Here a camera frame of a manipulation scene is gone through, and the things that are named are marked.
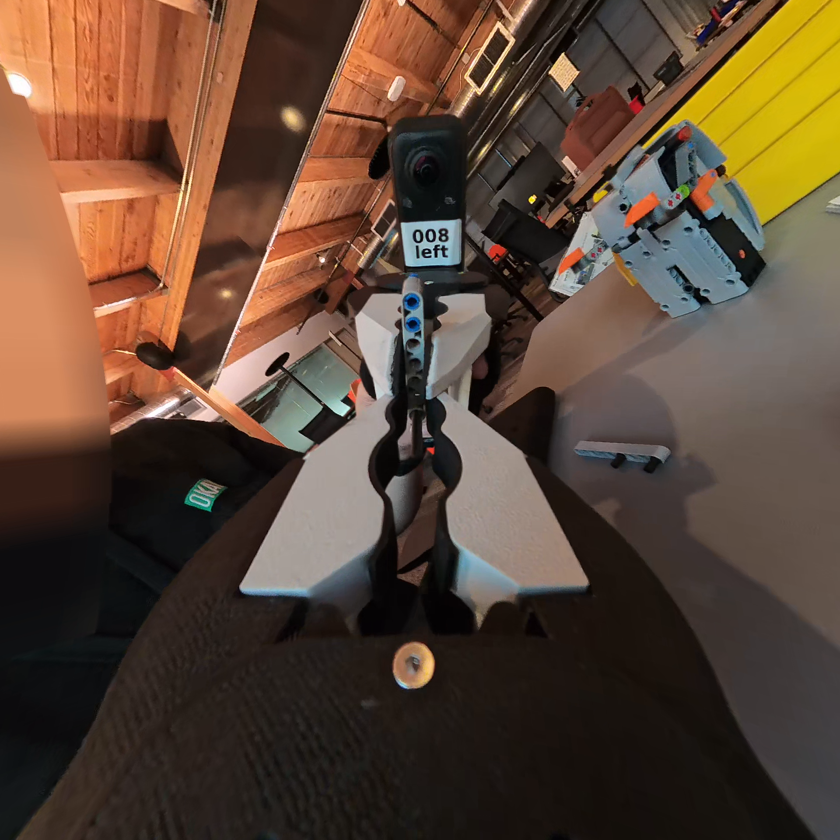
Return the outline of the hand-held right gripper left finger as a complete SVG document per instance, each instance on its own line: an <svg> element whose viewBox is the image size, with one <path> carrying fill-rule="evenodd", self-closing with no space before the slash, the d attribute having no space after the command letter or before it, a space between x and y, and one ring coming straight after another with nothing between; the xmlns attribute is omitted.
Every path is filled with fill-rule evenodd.
<svg viewBox="0 0 840 840"><path fill-rule="evenodd" d="M244 595L306 599L361 631L401 631L408 582L396 537L408 527L398 440L406 398L386 395L310 453L241 583Z"/></svg>

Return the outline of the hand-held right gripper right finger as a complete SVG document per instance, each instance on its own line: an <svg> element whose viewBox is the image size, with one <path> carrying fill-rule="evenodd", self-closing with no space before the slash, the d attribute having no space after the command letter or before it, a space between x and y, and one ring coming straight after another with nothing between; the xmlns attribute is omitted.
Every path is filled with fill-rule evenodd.
<svg viewBox="0 0 840 840"><path fill-rule="evenodd" d="M448 394L428 404L428 427L444 485L429 605L458 602L480 624L498 603L585 593L589 579L525 454Z"/></svg>

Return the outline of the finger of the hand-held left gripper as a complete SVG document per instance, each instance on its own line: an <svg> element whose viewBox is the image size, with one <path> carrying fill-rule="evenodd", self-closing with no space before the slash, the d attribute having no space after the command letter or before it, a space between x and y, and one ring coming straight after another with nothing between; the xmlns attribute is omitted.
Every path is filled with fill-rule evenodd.
<svg viewBox="0 0 840 840"><path fill-rule="evenodd" d="M393 396L402 346L402 297L373 294L356 314L356 332L366 368L378 396Z"/></svg>
<svg viewBox="0 0 840 840"><path fill-rule="evenodd" d="M426 398L436 398L470 373L487 348L492 320L485 293L460 292L438 297L435 313L439 326L432 333L426 374Z"/></svg>

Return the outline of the grey angled beam blue pins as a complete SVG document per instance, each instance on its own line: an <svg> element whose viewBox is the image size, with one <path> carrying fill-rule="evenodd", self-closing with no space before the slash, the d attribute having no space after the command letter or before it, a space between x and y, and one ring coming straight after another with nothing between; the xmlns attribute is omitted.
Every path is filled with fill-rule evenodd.
<svg viewBox="0 0 840 840"><path fill-rule="evenodd" d="M432 287L419 274L407 274L402 284L398 313L409 413L425 408L431 337L434 331L434 305Z"/></svg>

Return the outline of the dark grey axle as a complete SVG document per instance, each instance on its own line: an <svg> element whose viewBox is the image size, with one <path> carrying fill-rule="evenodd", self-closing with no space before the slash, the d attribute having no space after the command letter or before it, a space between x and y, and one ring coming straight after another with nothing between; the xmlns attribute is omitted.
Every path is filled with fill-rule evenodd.
<svg viewBox="0 0 840 840"><path fill-rule="evenodd" d="M410 457L403 462L404 471L410 473L420 466L426 454L425 436L423 426L425 422L424 405L418 403L410 406L406 417L406 430L410 433Z"/></svg>

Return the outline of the grey beam black pins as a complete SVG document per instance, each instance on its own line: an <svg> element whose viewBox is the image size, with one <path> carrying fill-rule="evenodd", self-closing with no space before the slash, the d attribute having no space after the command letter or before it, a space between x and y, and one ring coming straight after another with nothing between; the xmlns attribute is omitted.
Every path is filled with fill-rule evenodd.
<svg viewBox="0 0 840 840"><path fill-rule="evenodd" d="M629 444L582 440L574 446L574 452L589 459L606 459L615 469L625 464L642 465L646 474L653 474L671 456L671 450L663 445Z"/></svg>

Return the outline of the black monitor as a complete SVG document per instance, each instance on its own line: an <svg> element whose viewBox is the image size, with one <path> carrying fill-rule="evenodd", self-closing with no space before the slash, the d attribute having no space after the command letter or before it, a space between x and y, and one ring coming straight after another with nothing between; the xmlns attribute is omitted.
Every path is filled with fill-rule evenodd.
<svg viewBox="0 0 840 840"><path fill-rule="evenodd" d="M567 174L568 171L551 151L543 143L537 142L527 155L510 168L489 200L489 206L497 210L501 202L506 201L528 212L534 206L539 206L549 194L556 195L554 187L559 186Z"/></svg>

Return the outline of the black perforated panel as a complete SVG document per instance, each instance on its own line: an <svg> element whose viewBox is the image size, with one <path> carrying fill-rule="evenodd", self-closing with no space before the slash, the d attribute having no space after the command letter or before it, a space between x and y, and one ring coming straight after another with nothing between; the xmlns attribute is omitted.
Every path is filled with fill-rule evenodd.
<svg viewBox="0 0 840 840"><path fill-rule="evenodd" d="M546 466L550 457L556 396L549 387L536 387L487 424L525 456Z"/></svg>

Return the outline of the white vent grille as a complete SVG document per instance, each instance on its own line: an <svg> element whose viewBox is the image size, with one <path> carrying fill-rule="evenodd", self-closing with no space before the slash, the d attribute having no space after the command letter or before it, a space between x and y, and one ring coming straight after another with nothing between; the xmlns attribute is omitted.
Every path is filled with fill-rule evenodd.
<svg viewBox="0 0 840 840"><path fill-rule="evenodd" d="M481 95L488 88L515 42L509 29L502 22L497 22L465 71L465 82L476 95Z"/></svg>

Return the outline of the small white leaflet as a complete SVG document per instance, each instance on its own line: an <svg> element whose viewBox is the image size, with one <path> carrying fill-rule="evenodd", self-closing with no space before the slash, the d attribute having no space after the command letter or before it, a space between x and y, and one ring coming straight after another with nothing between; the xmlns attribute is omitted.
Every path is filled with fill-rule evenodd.
<svg viewBox="0 0 840 840"><path fill-rule="evenodd" d="M598 232L578 231L554 271L549 291L571 297L614 261L610 246Z"/></svg>

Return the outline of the grey brick robot model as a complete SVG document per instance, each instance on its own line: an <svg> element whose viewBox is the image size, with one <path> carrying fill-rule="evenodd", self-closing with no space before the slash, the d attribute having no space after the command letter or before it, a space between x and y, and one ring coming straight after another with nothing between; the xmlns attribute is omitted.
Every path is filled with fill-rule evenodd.
<svg viewBox="0 0 840 840"><path fill-rule="evenodd" d="M673 319L740 297L765 268L763 226L726 160L680 121L632 148L592 207L614 264Z"/></svg>

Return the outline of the yellow storage bin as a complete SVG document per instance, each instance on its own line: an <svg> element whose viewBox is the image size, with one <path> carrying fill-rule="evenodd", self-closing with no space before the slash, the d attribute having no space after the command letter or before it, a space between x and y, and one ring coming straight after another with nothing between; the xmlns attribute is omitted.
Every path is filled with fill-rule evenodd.
<svg viewBox="0 0 840 840"><path fill-rule="evenodd" d="M644 144L684 119L767 224L839 172L839 2L783 5Z"/></svg>

